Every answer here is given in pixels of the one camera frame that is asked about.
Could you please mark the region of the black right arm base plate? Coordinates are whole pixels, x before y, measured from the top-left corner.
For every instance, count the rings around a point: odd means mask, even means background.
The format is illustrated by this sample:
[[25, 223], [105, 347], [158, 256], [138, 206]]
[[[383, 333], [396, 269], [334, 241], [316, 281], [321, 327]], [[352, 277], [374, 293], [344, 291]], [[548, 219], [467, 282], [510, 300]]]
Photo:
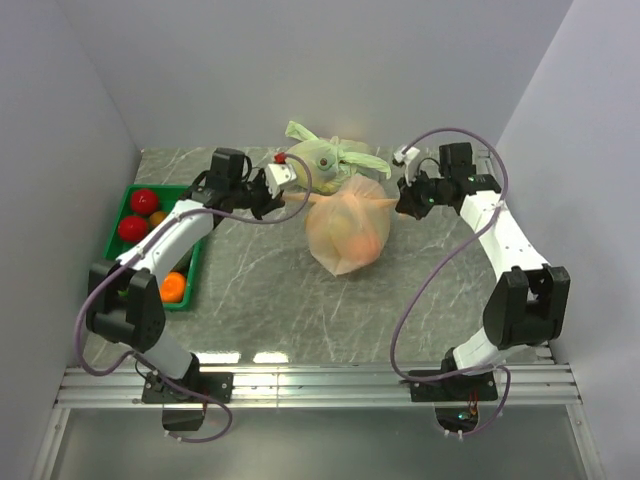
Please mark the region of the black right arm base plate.
[[467, 401], [494, 401], [498, 392], [491, 372], [479, 375], [459, 375], [444, 380], [420, 383], [402, 380], [410, 391], [414, 403], [442, 403]]

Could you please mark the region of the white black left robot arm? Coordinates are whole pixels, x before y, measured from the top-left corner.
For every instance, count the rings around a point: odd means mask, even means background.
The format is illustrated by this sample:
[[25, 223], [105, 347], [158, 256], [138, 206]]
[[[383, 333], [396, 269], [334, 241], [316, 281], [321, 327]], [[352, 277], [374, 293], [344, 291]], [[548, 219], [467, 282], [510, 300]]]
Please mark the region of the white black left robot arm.
[[189, 402], [201, 390], [197, 356], [165, 327], [160, 287], [178, 262], [235, 210], [250, 211], [250, 223], [283, 207], [286, 186], [297, 179], [283, 153], [254, 170], [243, 152], [218, 148], [208, 169], [181, 193], [168, 216], [115, 260], [101, 260], [89, 272], [88, 297], [79, 327], [116, 344], [166, 381], [177, 401]]

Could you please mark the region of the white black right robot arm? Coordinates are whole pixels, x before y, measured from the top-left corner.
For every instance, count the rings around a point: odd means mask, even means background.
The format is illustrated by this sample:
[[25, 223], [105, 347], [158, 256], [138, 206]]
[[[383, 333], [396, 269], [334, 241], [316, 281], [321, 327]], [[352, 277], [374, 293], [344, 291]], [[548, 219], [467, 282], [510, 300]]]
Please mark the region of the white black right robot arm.
[[570, 276], [564, 267], [551, 265], [526, 238], [496, 178], [478, 172], [470, 143], [440, 146], [436, 177], [422, 170], [415, 147], [399, 148], [393, 162], [404, 169], [397, 182], [397, 212], [422, 219], [436, 206], [453, 208], [473, 230], [496, 278], [481, 328], [448, 352], [441, 366], [442, 391], [462, 399], [475, 387], [474, 374], [560, 336]]

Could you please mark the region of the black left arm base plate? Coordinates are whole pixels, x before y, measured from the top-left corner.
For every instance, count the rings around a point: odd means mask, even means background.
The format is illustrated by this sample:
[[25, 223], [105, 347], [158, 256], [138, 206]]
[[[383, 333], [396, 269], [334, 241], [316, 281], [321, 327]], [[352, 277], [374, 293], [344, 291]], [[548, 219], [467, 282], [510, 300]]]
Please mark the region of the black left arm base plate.
[[[175, 380], [174, 383], [183, 389], [188, 389], [199, 395], [210, 397], [222, 403], [229, 403], [232, 396], [234, 375], [231, 372], [200, 372], [195, 380], [187, 385]], [[160, 376], [149, 372], [145, 375], [142, 391], [143, 404], [182, 404], [202, 403], [198, 397], [178, 390], [161, 379]]]

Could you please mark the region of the orange banana-print plastic bag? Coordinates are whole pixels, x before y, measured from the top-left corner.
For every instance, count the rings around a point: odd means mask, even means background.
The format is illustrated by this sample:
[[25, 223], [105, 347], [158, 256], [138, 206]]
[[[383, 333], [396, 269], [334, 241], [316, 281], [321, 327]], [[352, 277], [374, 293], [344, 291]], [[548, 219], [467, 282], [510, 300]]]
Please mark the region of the orange banana-print plastic bag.
[[398, 200], [363, 175], [347, 180], [336, 193], [311, 194], [305, 233], [311, 255], [330, 274], [345, 275], [374, 263], [390, 234]]

